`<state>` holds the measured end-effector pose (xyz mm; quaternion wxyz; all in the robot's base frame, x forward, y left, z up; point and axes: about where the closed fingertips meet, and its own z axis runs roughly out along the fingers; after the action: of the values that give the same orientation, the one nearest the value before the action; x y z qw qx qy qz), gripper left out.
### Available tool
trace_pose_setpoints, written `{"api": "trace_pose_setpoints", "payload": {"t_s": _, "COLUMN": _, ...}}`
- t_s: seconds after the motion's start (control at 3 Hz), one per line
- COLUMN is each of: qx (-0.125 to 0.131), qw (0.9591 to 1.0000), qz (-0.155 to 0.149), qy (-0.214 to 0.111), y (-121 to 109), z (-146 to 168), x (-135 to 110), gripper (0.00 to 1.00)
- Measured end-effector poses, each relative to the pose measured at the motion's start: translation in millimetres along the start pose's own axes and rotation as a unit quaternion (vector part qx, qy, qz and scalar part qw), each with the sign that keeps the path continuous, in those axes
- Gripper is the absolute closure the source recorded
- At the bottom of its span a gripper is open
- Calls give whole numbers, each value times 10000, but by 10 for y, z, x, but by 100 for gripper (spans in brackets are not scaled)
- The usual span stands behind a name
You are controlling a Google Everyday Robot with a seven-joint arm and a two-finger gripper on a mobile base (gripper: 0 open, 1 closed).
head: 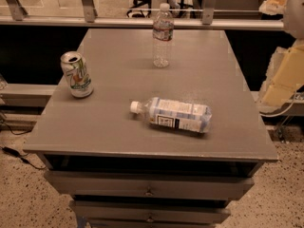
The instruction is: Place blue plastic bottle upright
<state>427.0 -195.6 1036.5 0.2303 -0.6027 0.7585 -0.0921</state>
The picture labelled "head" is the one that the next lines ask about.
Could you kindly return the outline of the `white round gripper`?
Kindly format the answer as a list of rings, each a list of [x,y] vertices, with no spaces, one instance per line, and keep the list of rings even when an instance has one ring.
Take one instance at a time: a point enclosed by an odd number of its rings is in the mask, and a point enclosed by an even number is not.
[[[265,0],[258,10],[283,14],[284,30],[295,39],[304,39],[304,0]],[[304,45],[277,47],[259,91],[259,106],[282,107],[303,86]]]

